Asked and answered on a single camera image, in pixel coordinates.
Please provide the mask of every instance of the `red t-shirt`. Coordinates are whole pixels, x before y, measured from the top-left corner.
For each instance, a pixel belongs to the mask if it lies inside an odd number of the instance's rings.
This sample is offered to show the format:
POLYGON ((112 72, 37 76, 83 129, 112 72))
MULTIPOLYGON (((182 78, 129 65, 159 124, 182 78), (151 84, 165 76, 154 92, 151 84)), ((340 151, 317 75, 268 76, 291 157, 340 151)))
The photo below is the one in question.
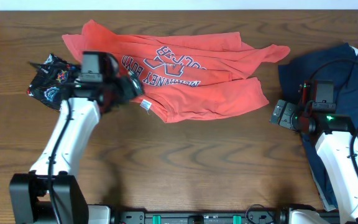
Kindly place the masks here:
POLYGON ((290 52, 276 45, 254 49, 238 32, 117 35, 95 21, 63 40, 78 61, 85 50, 112 53, 120 73, 132 70, 144 84, 145 95, 134 101, 144 102, 166 123, 228 118, 267 105, 258 79, 248 77, 260 63, 277 62, 290 52))

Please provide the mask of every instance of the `blue cloth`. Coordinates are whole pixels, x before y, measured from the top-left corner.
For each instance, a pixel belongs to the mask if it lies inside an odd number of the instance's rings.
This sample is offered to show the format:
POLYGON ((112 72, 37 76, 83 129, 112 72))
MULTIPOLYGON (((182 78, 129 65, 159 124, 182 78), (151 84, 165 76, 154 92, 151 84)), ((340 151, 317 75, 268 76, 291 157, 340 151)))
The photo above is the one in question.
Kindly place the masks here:
MULTIPOLYGON (((279 65, 280 84, 283 90, 284 100, 298 104, 301 94, 298 93, 299 85, 311 76, 311 74, 324 63, 334 59, 348 58, 358 61, 358 55, 349 44, 343 44, 331 49, 313 52, 292 60, 288 65, 279 65)), ((334 82, 334 100, 337 102, 337 114, 349 115, 358 127, 358 65, 351 62, 338 62, 322 68, 314 79, 332 80, 334 82)), ((316 149, 309 142, 308 136, 302 136, 310 167, 320 185, 328 203, 337 207, 333 187, 323 162, 316 153, 316 149)))

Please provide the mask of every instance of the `wooden table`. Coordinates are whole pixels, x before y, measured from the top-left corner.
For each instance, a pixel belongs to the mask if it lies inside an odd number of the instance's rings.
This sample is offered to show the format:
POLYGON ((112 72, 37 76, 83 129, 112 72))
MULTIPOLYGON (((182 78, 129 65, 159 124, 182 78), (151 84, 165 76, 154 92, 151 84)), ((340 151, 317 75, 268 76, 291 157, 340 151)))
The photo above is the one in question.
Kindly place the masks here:
MULTIPOLYGON (((12 223, 9 181, 40 156, 58 113, 27 96, 53 52, 73 62, 62 34, 94 19, 118 34, 196 35, 240 31, 262 48, 287 45, 280 63, 343 42, 358 47, 358 11, 0 12, 0 223, 12 223)), ((280 98, 277 65, 254 76, 270 101, 257 111, 216 121, 164 124, 131 104, 104 116, 81 161, 88 203, 147 210, 245 210, 305 203, 322 208, 299 137, 269 124, 280 98)))

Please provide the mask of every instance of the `white wall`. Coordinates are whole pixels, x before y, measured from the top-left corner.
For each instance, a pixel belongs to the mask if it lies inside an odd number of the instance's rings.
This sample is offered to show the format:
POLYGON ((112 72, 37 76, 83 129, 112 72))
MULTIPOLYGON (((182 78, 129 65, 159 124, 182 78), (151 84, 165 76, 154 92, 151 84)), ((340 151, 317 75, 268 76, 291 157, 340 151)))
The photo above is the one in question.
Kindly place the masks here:
POLYGON ((219 9, 358 9, 358 0, 0 0, 0 11, 219 9))

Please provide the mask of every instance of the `white clothing tag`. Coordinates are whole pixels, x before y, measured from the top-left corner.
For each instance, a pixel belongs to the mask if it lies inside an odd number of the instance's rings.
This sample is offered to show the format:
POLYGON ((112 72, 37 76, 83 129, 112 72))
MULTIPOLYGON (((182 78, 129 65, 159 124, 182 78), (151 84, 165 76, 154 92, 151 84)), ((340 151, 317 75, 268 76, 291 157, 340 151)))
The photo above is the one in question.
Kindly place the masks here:
POLYGON ((145 108, 147 111, 149 111, 152 104, 147 100, 142 100, 142 103, 140 104, 140 106, 145 108))

